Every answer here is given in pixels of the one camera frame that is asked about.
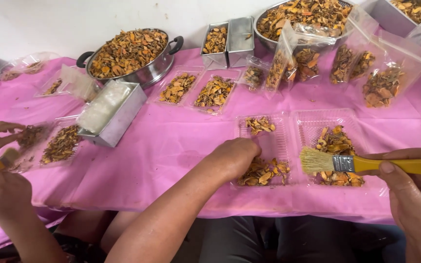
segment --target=dark pants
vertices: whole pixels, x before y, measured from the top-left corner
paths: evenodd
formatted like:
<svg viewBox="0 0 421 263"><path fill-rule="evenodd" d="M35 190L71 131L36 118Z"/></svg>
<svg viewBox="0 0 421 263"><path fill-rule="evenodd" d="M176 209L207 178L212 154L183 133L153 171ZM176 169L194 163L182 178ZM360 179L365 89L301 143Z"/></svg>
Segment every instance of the dark pants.
<svg viewBox="0 0 421 263"><path fill-rule="evenodd" d="M359 225L376 229L375 225ZM355 263L354 227L352 222L314 216L276 218L278 262ZM259 232L251 216L211 219L204 234L199 262L265 262Z"/></svg>

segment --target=paintbrush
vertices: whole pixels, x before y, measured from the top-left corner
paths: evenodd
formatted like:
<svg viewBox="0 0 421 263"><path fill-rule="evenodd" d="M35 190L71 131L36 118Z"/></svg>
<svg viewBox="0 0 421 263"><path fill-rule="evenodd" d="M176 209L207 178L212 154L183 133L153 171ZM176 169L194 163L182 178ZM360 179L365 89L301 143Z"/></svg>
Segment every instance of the paintbrush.
<svg viewBox="0 0 421 263"><path fill-rule="evenodd" d="M19 157L20 153L16 149L8 148L0 157L0 171L11 167Z"/></svg>
<svg viewBox="0 0 421 263"><path fill-rule="evenodd" d="M354 155L332 155L310 147L303 147L300 153L301 168L309 174L323 171L362 172L378 170L383 160L371 160ZM421 175L421 159L387 160L399 166L404 172Z"/></svg>

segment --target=pink tablecloth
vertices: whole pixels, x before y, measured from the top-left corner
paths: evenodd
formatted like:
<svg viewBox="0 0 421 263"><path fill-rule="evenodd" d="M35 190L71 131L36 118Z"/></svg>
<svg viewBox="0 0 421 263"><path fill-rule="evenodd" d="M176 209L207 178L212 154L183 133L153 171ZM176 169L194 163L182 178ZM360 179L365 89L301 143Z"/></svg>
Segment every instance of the pink tablecloth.
<svg viewBox="0 0 421 263"><path fill-rule="evenodd" d="M259 49L257 55L262 57L263 52ZM0 120L32 124L79 113L81 104L69 96L32 98L35 87L63 63L73 65L74 60L57 59L42 73L0 82ZM174 64L201 66L199 49L178 52ZM146 93L150 95L157 87ZM381 110L366 109L354 87L342 93L333 87L297 84L268 101L237 86L220 117L146 104L116 148L83 142L70 167L38 169L24 175L32 182L36 206L142 211L217 145L234 138L237 116L334 108L355 111L371 152L421 147L421 79L405 97ZM293 162L298 163L295 148L291 154ZM292 172L300 171L295 165ZM387 193L380 196L378 189L304 184L236 189L227 184L207 202L199 217L302 214L365 223L392 222Z"/></svg>

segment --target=black pot handle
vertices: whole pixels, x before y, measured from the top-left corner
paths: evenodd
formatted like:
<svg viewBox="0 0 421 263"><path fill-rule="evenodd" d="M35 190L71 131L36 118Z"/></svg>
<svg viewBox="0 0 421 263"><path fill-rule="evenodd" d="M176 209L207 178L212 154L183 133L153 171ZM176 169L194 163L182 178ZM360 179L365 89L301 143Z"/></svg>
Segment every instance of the black pot handle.
<svg viewBox="0 0 421 263"><path fill-rule="evenodd" d="M80 68L85 68L86 65L84 64L84 62L86 61L86 59L90 56L92 56L92 54L94 54L95 52L93 51L87 51L84 54L82 54L76 61L76 66L80 67Z"/></svg>
<svg viewBox="0 0 421 263"><path fill-rule="evenodd" d="M170 50L170 52L168 53L169 55L173 55L173 54L177 53L178 51L180 51L181 47L183 46L184 39L183 39L182 36L177 36L176 38L173 39L173 41L170 41L170 43L168 43L168 44L170 45L173 42L176 42L176 44L172 48L172 50Z"/></svg>

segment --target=white wall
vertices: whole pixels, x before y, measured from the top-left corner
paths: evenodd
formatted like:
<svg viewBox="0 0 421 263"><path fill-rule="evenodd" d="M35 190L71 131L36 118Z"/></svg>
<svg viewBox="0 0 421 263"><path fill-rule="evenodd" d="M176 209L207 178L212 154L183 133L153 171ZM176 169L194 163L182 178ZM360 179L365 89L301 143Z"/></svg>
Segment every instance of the white wall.
<svg viewBox="0 0 421 263"><path fill-rule="evenodd" d="M0 0L0 58L38 51L79 57L120 30L154 27L184 49L199 47L209 23L252 15L282 0ZM353 0L373 2L375 0Z"/></svg>

